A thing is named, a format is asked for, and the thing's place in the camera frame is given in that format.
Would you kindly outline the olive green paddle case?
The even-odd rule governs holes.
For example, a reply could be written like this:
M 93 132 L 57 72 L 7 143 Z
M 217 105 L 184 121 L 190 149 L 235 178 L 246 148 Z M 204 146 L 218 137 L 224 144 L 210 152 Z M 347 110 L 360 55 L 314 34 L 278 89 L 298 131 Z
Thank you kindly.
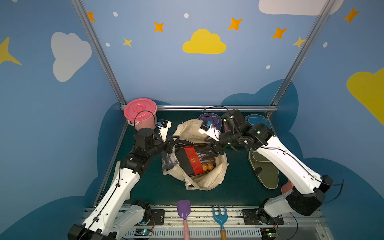
M 255 150 L 250 150 L 248 160 L 253 169 L 253 175 L 267 189 L 274 190 L 279 186 L 280 170 L 266 157 Z

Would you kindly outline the beige canvas tote bag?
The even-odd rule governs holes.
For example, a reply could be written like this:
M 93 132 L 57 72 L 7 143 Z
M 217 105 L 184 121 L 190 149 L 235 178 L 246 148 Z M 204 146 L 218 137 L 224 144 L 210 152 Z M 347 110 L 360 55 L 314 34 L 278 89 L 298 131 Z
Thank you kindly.
M 220 185 L 226 175 L 229 166 L 227 155 L 222 154 L 213 157 L 214 168 L 207 170 L 199 175 L 189 176 L 187 171 L 193 172 L 194 169 L 190 162 L 185 162 L 188 157 L 183 147 L 204 148 L 208 145 L 205 140 L 206 134 L 199 133 L 203 121 L 192 119 L 179 124 L 174 132 L 175 136 L 180 137 L 175 143 L 173 151 L 168 154 L 162 153 L 162 172 L 163 175 L 171 175 L 174 178 L 185 182 L 186 190 L 209 191 Z

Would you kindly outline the blue paddle case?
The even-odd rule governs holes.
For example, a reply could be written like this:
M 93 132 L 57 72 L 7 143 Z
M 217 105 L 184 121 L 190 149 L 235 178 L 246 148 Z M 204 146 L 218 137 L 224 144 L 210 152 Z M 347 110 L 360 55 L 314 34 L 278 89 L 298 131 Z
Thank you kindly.
M 258 114 L 250 114 L 245 117 L 245 120 L 249 123 L 250 126 L 261 123 L 266 125 L 269 129 L 272 128 L 271 122 L 264 116 Z

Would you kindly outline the teal toy garden fork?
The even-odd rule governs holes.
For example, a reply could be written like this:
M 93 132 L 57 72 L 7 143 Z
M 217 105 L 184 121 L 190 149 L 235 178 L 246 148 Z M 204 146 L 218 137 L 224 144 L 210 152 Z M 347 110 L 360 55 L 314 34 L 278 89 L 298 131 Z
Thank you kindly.
M 228 220 L 228 211 L 226 206 L 224 206 L 223 209 L 224 211 L 222 211 L 221 206 L 218 206 L 218 213 L 216 213 L 216 208 L 212 206 L 213 219 L 215 220 L 216 223 L 220 225 L 222 240 L 227 240 L 227 234 L 226 234 L 224 224 Z

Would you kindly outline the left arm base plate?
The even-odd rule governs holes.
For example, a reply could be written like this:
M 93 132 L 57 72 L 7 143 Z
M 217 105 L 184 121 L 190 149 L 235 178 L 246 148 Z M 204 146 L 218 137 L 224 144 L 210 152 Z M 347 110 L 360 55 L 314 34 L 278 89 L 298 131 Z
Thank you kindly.
M 139 225 L 141 226 L 163 226 L 165 220 L 165 210 L 146 210 L 144 217 Z

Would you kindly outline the aluminium back frame rail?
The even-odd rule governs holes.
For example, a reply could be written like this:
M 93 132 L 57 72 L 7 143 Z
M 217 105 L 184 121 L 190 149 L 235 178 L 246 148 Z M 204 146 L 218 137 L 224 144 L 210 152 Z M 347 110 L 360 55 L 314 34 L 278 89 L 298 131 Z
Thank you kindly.
M 158 105 L 158 111 L 168 111 L 168 112 L 204 112 L 209 110 L 212 112 L 223 112 L 226 109 L 228 110 L 239 110 L 241 112 L 276 112 L 278 107 L 276 106 L 178 106 L 178 105 Z

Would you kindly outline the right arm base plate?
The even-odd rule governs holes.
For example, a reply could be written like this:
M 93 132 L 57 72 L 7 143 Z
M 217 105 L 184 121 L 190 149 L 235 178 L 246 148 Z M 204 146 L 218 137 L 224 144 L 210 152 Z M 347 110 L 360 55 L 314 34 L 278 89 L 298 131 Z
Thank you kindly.
M 244 219 L 245 225 L 283 225 L 284 220 L 282 216 L 272 218 L 267 213 L 259 211 L 257 209 L 243 209 L 241 216 Z

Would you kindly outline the pink watering can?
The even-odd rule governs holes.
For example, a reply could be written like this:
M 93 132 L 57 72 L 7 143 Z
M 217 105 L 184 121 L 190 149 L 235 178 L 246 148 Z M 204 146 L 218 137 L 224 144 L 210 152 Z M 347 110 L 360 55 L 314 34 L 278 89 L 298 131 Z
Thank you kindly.
M 286 194 L 288 193 L 290 190 L 292 190 L 294 187 L 294 184 L 288 180 L 287 183 L 285 183 L 282 187 L 281 187 L 281 193 L 282 194 Z

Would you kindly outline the pink bucket with lid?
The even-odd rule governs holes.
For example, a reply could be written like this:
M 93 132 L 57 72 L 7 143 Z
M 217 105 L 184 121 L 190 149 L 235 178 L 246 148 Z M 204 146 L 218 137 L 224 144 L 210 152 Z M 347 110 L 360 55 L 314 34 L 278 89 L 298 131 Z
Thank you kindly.
M 129 102 L 124 108 L 124 116 L 130 126 L 136 131 L 143 128 L 154 130 L 157 123 L 157 105 L 154 101 L 146 98 L 136 99 Z

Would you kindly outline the purple toy shovel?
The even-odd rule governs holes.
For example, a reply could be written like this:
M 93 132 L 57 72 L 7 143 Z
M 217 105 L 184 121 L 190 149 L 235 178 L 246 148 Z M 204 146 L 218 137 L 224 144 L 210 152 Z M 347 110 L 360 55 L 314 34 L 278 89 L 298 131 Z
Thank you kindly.
M 183 219 L 184 225 L 184 240 L 190 240 L 189 228 L 187 218 L 191 213 L 190 200 L 181 200 L 177 202 L 177 211 L 180 218 Z

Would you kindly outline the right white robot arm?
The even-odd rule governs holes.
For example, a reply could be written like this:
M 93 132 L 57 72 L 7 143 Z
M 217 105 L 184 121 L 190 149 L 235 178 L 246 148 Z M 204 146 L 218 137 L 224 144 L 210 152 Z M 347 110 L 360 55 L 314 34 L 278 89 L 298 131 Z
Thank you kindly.
M 324 202 L 333 184 L 328 175 L 321 176 L 291 153 L 263 123 L 250 125 L 239 110 L 222 116 L 227 132 L 217 133 L 214 124 L 204 121 L 199 132 L 211 138 L 206 150 L 214 156 L 222 155 L 226 147 L 244 146 L 255 150 L 276 166 L 292 183 L 293 188 L 275 198 L 265 199 L 257 209 L 259 222 L 266 225 L 274 218 L 296 212 L 310 216 Z

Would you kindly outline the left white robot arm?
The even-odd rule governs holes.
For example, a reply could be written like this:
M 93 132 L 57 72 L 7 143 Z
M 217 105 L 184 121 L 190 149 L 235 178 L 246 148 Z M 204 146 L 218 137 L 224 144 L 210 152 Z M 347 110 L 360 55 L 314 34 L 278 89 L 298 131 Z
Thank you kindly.
M 73 225 L 70 240 L 121 240 L 136 224 L 150 218 L 150 205 L 135 201 L 121 216 L 118 212 L 150 164 L 150 158 L 162 152 L 171 153 L 179 136 L 167 136 L 151 128 L 135 134 L 132 150 L 117 164 L 114 181 L 94 211 L 81 225 Z

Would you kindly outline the aluminium front rail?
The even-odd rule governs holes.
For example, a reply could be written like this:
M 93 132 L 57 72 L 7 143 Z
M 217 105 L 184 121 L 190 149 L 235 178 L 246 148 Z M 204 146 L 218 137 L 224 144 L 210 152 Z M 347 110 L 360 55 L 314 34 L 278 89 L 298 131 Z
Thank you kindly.
M 129 205 L 123 206 L 118 216 L 123 215 Z M 136 224 L 121 240 L 182 240 L 183 219 L 176 206 L 151 206 L 152 210 L 165 210 L 163 226 L 141 226 Z M 283 225 L 245 225 L 241 216 L 243 209 L 254 206 L 227 206 L 228 220 L 224 224 L 228 240 L 332 240 L 334 237 L 322 213 L 317 210 L 309 217 L 299 214 L 283 214 Z M 192 206 L 188 218 L 190 239 L 220 240 L 221 228 L 213 219 L 210 206 Z

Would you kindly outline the purple paddle case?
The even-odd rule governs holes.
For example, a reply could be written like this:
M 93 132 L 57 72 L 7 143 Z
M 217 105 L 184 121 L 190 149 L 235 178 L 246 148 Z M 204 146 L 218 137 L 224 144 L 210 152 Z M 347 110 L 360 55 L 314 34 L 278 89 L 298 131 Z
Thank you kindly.
M 203 113 L 199 115 L 197 119 L 201 121 L 212 122 L 214 127 L 219 131 L 222 131 L 223 129 L 223 120 L 219 115 L 215 113 Z

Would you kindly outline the black red ping pong case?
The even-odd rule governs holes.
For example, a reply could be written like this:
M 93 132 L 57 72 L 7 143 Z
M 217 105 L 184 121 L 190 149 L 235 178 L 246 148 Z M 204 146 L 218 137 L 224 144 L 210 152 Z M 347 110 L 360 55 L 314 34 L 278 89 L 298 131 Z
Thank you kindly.
M 189 177 L 209 173 L 216 168 L 215 156 L 205 150 L 208 144 L 197 144 L 175 148 L 180 167 Z

